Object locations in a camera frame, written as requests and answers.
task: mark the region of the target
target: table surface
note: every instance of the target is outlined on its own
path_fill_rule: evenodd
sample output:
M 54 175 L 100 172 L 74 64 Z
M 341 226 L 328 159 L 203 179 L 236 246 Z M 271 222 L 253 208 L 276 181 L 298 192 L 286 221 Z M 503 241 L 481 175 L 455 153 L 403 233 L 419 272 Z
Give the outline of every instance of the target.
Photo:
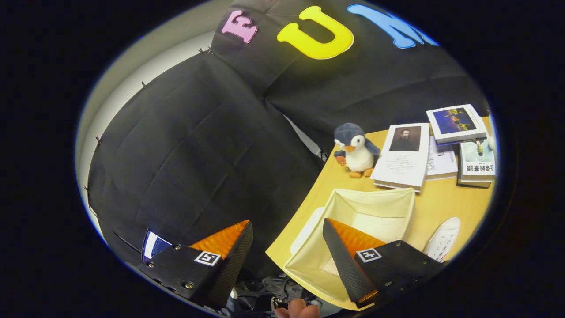
M 488 117 L 483 117 L 483 122 L 490 133 Z M 388 130 L 384 130 L 368 133 L 365 136 L 379 149 L 382 149 L 387 133 Z M 291 244 L 314 210 L 325 206 L 333 189 L 341 188 L 366 192 L 391 190 L 390 188 L 375 186 L 374 181 L 369 177 L 350 178 L 349 169 L 346 166 L 340 166 L 333 158 L 333 152 L 338 150 L 337 146 L 333 148 L 328 161 L 302 205 L 266 251 L 267 255 L 281 269 L 291 257 Z M 422 192 L 416 193 L 414 212 L 404 236 L 404 240 L 408 244 L 422 251 L 444 221 L 458 217 L 461 220 L 459 235 L 444 260 L 452 259 L 469 241 L 488 210 L 494 188 L 494 182 L 489 188 L 460 187 L 456 186 L 456 183 L 456 178 L 424 182 Z

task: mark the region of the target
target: book with city photo cover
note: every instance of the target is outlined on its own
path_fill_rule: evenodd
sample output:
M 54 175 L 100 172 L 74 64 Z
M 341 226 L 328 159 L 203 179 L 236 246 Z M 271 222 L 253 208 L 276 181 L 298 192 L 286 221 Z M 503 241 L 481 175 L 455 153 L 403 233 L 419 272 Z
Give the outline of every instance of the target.
M 486 137 L 486 127 L 471 104 L 426 111 L 438 144 Z

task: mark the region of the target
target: foam letter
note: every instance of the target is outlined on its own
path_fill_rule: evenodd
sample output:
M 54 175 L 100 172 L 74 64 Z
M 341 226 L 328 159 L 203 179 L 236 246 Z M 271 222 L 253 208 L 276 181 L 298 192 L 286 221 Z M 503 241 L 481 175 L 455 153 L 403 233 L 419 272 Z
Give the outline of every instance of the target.
M 353 14 L 362 15 L 365 18 L 369 19 L 371 22 L 378 25 L 381 29 L 383 29 L 383 31 L 392 36 L 392 38 L 394 39 L 393 44 L 397 48 L 407 49 L 416 46 L 416 43 L 414 43 L 414 41 L 417 41 L 420 44 L 424 44 L 424 41 L 426 41 L 431 45 L 439 45 L 420 30 L 414 28 L 413 26 L 407 24 L 406 22 L 402 21 L 392 14 L 385 15 L 364 5 L 352 5 L 349 6 L 347 10 Z M 399 31 L 408 35 L 414 41 L 403 36 Z
M 221 32 L 228 32 L 233 35 L 237 35 L 238 37 L 242 38 L 245 43 L 249 43 L 257 32 L 257 26 L 254 25 L 250 28 L 246 27 L 245 25 L 250 24 L 251 20 L 244 16 L 240 16 L 242 14 L 243 11 L 241 10 L 232 12 L 232 14 L 229 15 L 228 20 L 225 22 L 224 27 L 221 29 Z
M 313 20 L 332 31 L 335 38 L 328 43 L 320 43 L 298 29 L 297 23 L 287 24 L 277 35 L 279 42 L 288 42 L 304 55 L 313 59 L 333 58 L 347 51 L 353 44 L 353 33 L 343 24 L 335 21 L 321 11 L 318 6 L 311 6 L 300 13 L 301 20 Z

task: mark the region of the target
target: penguin plush toy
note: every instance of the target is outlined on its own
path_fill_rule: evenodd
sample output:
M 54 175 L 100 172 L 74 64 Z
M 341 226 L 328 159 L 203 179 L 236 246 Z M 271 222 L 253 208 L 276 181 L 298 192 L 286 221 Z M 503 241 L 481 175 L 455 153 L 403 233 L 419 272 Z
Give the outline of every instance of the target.
M 353 123 L 345 123 L 337 127 L 334 141 L 341 151 L 336 151 L 335 157 L 344 157 L 351 170 L 349 176 L 361 178 L 361 174 L 369 177 L 373 172 L 375 156 L 381 152 L 370 140 L 365 138 L 361 127 Z

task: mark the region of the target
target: hand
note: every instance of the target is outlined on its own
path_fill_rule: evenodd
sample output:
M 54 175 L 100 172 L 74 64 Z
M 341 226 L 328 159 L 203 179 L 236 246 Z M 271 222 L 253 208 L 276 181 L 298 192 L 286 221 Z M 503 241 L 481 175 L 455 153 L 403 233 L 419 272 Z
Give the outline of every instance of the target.
M 316 305 L 306 307 L 304 299 L 293 299 L 288 304 L 288 310 L 284 308 L 275 309 L 277 318 L 321 318 L 320 308 Z

